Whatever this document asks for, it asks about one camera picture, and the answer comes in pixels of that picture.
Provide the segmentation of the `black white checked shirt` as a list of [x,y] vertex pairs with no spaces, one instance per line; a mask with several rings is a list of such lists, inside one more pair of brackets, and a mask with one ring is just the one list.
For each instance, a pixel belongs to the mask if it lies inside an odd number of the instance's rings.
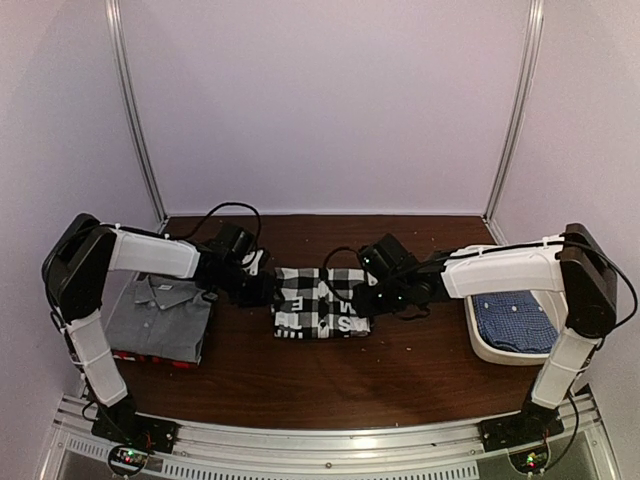
[[273,333],[290,340],[367,337],[371,321],[355,313],[353,288],[377,280],[361,269],[277,268]]

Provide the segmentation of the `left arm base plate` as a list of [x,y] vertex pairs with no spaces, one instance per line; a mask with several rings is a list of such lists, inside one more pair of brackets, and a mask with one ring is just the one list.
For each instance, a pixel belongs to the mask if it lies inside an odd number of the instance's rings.
[[179,426],[175,421],[139,414],[131,394],[107,407],[96,402],[94,436],[148,452],[172,453]]

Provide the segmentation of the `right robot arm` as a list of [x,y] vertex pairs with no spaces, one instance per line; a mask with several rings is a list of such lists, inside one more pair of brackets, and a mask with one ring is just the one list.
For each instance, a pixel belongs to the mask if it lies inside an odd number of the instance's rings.
[[522,441],[535,440],[550,426],[596,347],[616,325],[616,271],[579,223],[539,241],[435,251],[423,261],[387,234],[361,248],[358,260],[366,277],[353,288],[350,303],[360,317],[515,291],[548,292],[564,300],[559,336],[513,419],[513,433]]

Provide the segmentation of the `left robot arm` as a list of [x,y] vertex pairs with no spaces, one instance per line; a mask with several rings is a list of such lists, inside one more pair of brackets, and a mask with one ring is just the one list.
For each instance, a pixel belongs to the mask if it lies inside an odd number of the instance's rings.
[[242,308],[274,301],[268,253],[248,230],[225,223],[204,242],[191,234],[161,235],[77,215],[41,268],[47,300],[72,346],[97,402],[112,407],[128,389],[100,324],[103,291],[112,271],[132,271],[188,280],[205,291],[221,290]]

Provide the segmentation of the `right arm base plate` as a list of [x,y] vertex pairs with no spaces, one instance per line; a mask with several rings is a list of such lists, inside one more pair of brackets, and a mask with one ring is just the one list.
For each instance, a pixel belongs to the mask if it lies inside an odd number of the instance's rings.
[[558,408],[546,408],[527,399],[515,414],[482,420],[478,424],[485,452],[541,443],[564,432]]

